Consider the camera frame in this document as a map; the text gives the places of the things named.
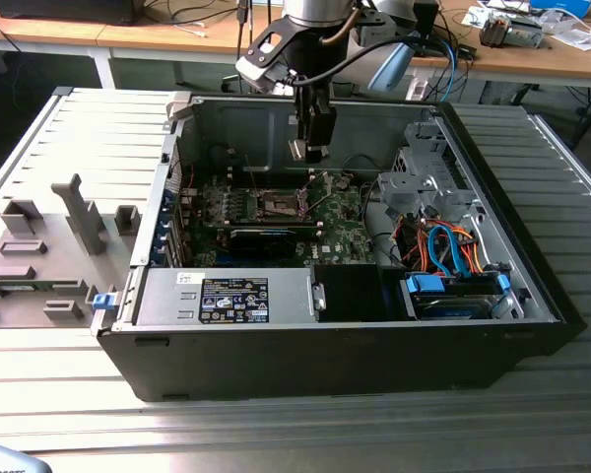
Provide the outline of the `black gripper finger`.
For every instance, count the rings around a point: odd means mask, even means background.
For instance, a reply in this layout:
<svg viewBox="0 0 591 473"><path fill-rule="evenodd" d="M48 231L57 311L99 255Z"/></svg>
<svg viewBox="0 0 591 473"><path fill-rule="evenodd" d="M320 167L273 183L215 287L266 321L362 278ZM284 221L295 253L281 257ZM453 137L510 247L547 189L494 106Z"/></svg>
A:
<svg viewBox="0 0 591 473"><path fill-rule="evenodd" d="M309 141L309 128L311 119L312 92L309 86L295 89L295 116L297 119L297 138L304 142Z"/></svg>
<svg viewBox="0 0 591 473"><path fill-rule="evenodd" d="M307 87L305 161L310 164L321 162L326 156L325 148L330 145L337 111L330 103L328 87Z"/></svg>

